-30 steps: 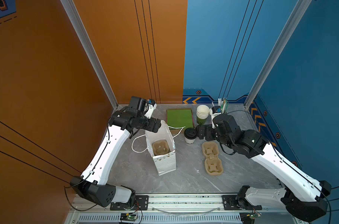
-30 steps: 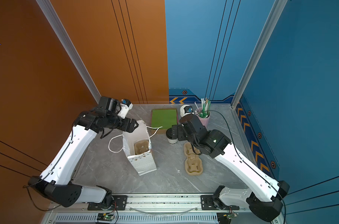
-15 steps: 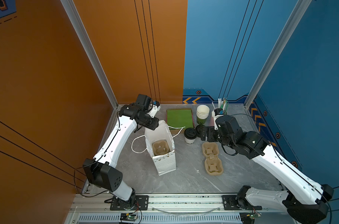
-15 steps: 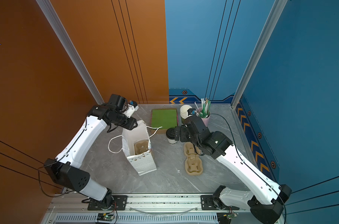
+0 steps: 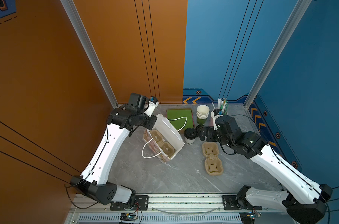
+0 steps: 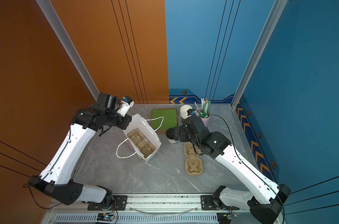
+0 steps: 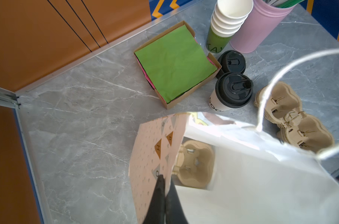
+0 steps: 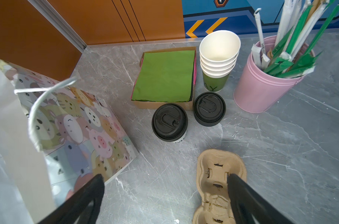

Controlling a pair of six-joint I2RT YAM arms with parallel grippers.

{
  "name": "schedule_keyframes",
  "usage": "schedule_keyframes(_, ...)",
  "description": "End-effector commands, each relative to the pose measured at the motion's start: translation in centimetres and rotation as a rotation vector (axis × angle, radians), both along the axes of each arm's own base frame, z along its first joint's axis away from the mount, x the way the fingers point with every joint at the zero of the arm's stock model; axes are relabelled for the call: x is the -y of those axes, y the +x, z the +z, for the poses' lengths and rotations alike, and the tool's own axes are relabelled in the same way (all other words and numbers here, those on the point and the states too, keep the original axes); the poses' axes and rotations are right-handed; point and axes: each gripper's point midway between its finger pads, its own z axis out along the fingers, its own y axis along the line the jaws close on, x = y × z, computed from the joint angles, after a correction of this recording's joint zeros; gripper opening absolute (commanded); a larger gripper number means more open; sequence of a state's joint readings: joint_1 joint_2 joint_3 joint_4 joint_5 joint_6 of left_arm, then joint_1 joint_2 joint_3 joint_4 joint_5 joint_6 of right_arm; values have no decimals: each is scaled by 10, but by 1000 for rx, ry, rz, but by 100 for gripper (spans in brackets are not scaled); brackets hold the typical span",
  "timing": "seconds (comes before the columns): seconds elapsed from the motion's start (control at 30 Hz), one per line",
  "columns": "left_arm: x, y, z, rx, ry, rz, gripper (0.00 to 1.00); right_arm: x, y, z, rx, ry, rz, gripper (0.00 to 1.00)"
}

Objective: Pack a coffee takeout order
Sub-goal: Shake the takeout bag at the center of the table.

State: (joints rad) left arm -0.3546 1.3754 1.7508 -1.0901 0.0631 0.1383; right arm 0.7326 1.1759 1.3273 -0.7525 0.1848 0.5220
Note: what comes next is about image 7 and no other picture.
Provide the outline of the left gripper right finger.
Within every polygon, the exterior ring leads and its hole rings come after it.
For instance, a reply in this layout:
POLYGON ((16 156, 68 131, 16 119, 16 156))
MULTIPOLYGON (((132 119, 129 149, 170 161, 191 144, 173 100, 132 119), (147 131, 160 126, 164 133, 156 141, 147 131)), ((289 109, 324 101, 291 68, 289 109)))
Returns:
POLYGON ((165 220, 167 224, 188 224, 173 180, 165 198, 165 220))

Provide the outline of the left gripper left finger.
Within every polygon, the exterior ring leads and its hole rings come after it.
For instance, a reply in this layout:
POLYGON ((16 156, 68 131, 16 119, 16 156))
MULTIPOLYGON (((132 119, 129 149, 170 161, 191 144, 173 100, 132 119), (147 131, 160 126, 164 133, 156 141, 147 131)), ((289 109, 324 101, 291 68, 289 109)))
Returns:
POLYGON ((165 179, 159 175, 154 188, 153 196, 143 224, 165 223, 165 179))

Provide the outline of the single pulp cup carrier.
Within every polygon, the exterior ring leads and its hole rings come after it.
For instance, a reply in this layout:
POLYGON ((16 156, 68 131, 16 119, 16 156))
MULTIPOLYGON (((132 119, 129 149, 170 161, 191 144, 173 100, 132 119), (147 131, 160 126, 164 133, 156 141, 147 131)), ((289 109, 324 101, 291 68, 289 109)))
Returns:
POLYGON ((203 189, 211 181, 214 161, 211 145, 188 140, 180 147, 172 174, 186 187, 203 189))

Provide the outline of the cartoon animal paper gift bag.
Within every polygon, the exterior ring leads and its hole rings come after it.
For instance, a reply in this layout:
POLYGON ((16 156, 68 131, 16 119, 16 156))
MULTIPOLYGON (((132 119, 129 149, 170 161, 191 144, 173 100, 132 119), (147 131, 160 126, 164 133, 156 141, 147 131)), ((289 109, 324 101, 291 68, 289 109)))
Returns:
POLYGON ((339 49, 311 53, 277 72, 260 97, 256 125, 202 112, 141 124, 128 172, 138 223, 163 175, 165 197, 173 180, 188 224, 339 224, 339 181, 321 165, 339 153, 339 145, 316 154, 262 130, 266 103, 280 78, 301 63, 334 54, 339 49), (211 145, 215 154, 211 181, 203 189, 186 187, 172 174, 188 140, 211 145))

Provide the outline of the white paper coffee cup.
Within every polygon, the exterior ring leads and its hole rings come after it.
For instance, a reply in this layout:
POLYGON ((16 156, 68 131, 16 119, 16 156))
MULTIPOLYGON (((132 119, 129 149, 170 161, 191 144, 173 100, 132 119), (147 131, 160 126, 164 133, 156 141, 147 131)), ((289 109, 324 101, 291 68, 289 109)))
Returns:
POLYGON ((224 112, 231 109, 220 101, 219 97, 216 94, 216 90, 213 90, 212 94, 209 97, 209 106, 213 111, 216 112, 224 112))

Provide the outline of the black plastic cup lid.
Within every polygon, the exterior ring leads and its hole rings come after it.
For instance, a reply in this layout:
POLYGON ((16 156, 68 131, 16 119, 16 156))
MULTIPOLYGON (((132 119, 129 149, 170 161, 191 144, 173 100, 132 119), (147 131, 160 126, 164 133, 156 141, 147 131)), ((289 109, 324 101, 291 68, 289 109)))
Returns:
POLYGON ((253 82, 241 73, 225 73, 218 78, 214 91, 224 106, 241 108, 251 100, 253 82))

